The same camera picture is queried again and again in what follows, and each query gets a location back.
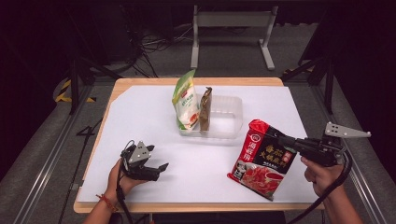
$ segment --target clear plastic tray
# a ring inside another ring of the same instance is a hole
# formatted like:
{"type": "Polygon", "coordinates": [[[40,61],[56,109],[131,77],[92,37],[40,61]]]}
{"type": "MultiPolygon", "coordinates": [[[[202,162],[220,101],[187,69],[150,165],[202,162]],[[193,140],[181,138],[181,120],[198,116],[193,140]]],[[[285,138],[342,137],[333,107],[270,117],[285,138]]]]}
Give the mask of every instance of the clear plastic tray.
{"type": "Polygon", "coordinates": [[[233,96],[212,95],[210,125],[208,131],[200,131],[198,124],[192,130],[179,130],[189,137],[236,138],[243,123],[242,99],[233,96]]]}

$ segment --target human hand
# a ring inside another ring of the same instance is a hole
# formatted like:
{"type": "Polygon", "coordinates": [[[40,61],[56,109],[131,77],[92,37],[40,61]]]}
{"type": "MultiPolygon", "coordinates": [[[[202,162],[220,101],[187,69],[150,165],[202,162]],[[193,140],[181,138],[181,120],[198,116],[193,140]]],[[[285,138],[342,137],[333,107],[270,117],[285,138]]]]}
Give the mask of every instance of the human hand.
{"type": "Polygon", "coordinates": [[[313,183],[314,192],[321,196],[324,190],[330,186],[342,173],[343,165],[323,167],[305,157],[301,157],[301,162],[306,165],[305,178],[313,183]]]}
{"type": "MultiPolygon", "coordinates": [[[[105,191],[106,197],[111,202],[113,202],[113,204],[117,204],[118,202],[116,189],[117,189],[117,178],[120,169],[120,162],[121,160],[118,160],[111,169],[110,174],[108,175],[107,189],[105,191]]],[[[135,186],[148,182],[147,180],[135,180],[127,176],[124,176],[124,173],[122,171],[120,176],[123,176],[120,180],[120,186],[122,188],[122,192],[124,195],[127,195],[131,191],[131,189],[134,188],[135,186]]]]}

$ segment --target white paper sheet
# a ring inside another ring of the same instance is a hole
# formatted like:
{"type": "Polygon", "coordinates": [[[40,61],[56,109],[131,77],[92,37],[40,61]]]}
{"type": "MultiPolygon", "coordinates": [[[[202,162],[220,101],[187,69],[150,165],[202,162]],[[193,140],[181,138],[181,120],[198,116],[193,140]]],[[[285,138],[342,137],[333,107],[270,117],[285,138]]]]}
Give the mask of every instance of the white paper sheet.
{"type": "MultiPolygon", "coordinates": [[[[204,93],[205,86],[196,86],[204,93]]],[[[78,202],[97,202],[106,189],[111,167],[130,140],[154,145],[149,167],[169,162],[156,182],[137,186],[127,196],[134,203],[312,203],[316,194],[304,178],[297,156],[274,194],[263,198],[227,177],[233,169],[253,119],[261,119],[282,133],[304,138],[306,133],[287,87],[212,86],[213,94],[238,96],[244,123],[232,140],[181,136],[172,105],[174,86],[132,86],[110,106],[78,202]]]]}

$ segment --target red food package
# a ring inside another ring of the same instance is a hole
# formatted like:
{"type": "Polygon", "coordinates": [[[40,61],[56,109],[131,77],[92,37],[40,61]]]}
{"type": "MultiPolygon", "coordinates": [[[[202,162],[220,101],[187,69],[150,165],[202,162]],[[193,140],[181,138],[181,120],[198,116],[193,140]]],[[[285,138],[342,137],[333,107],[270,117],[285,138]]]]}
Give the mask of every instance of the red food package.
{"type": "Polygon", "coordinates": [[[296,155],[277,143],[281,135],[285,134],[262,120],[251,121],[241,154],[227,176],[272,201],[296,155]]]}

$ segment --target snack bag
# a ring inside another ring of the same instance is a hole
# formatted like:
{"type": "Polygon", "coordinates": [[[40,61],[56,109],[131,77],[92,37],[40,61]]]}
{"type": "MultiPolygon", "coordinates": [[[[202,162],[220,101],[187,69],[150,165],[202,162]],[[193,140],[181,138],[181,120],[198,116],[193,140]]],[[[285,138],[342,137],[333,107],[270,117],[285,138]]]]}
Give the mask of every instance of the snack bag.
{"type": "Polygon", "coordinates": [[[172,97],[180,130],[193,129],[199,118],[199,102],[192,82],[194,74],[195,70],[191,70],[178,80],[172,97]]]}
{"type": "Polygon", "coordinates": [[[296,155],[277,143],[280,135],[285,134],[264,121],[251,121],[241,154],[227,176],[272,201],[296,155]]]}
{"type": "Polygon", "coordinates": [[[206,91],[201,98],[201,111],[199,114],[199,125],[201,131],[209,130],[211,105],[212,105],[212,88],[206,87],[206,91]]]}

